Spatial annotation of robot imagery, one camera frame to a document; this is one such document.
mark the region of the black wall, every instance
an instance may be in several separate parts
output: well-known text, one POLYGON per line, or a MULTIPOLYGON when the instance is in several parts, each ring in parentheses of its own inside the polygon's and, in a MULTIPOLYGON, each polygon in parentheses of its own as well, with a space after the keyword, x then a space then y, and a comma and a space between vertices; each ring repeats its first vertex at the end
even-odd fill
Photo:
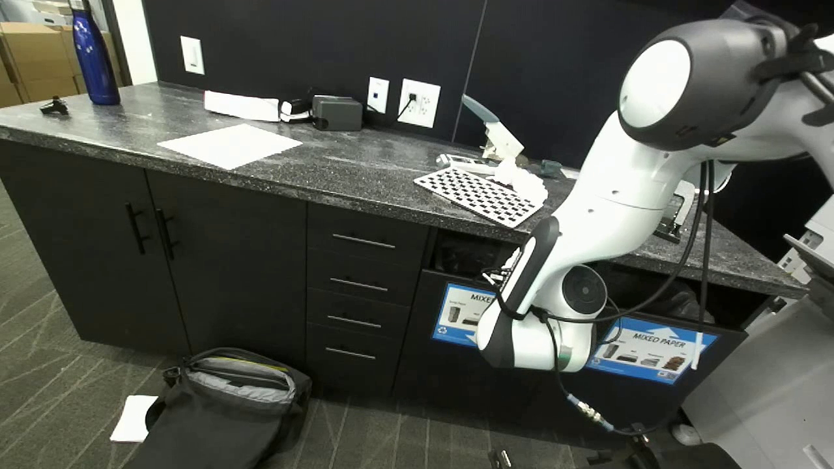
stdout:
MULTIPOLYGON (((715 19, 729 0, 143 0, 165 80, 297 95, 353 93, 367 75, 444 86, 436 131, 398 132, 481 145, 458 108, 469 90, 522 134, 526 153, 578 167, 629 63, 673 22, 715 19), (206 42, 208 75, 182 71, 180 33, 206 42)), ((795 22, 834 22, 834 0, 758 0, 795 22)), ((778 258, 830 187, 810 162, 745 167, 719 218, 778 258)))

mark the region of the wall outlet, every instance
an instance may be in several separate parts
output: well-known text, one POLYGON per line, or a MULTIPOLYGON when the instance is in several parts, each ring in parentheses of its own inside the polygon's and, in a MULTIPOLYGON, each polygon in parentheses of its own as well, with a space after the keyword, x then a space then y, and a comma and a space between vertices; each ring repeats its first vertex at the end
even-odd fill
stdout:
POLYGON ((371 75, 367 80, 367 108, 385 115, 389 112, 389 80, 371 75))
POLYGON ((398 121, 436 127, 440 86, 422 80, 401 80, 398 121))
POLYGON ((180 35, 180 50, 186 71, 193 75, 206 75, 203 42, 196 35, 180 35))

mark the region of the paper on floor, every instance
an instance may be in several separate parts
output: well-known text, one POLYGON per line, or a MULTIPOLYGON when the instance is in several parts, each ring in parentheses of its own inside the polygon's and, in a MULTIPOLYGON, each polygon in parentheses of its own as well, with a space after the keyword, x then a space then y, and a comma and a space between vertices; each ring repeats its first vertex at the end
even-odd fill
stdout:
POLYGON ((143 443, 150 438, 146 413, 156 395, 129 395, 121 422, 116 425, 109 441, 116 443, 143 443))
POLYGON ((159 145, 230 171, 236 167, 290 150, 301 145, 301 140, 266 132, 254 124, 233 124, 187 138, 163 140, 159 145))
POLYGON ((239 120, 263 120, 263 121, 281 121, 279 99, 255 99, 255 95, 238 95, 238 93, 219 93, 206 90, 203 107, 216 115, 236 115, 239 120))

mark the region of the cabinet door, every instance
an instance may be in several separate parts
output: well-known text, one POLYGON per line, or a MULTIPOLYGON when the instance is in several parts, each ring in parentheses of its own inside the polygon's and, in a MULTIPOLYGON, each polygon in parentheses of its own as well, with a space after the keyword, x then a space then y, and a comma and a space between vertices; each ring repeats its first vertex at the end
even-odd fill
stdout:
POLYGON ((303 364, 306 204, 150 177, 196 352, 246 346, 303 364))
POLYGON ((83 339, 187 353, 140 168, 2 145, 0 171, 83 339))

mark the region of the black bag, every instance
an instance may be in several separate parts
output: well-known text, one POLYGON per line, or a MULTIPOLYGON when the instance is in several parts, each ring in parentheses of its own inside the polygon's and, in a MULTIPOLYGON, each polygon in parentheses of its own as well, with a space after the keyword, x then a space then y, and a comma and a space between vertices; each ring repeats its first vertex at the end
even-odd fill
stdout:
POLYGON ((242 349, 211 349, 165 373, 135 469, 250 469, 297 428, 311 377, 242 349))

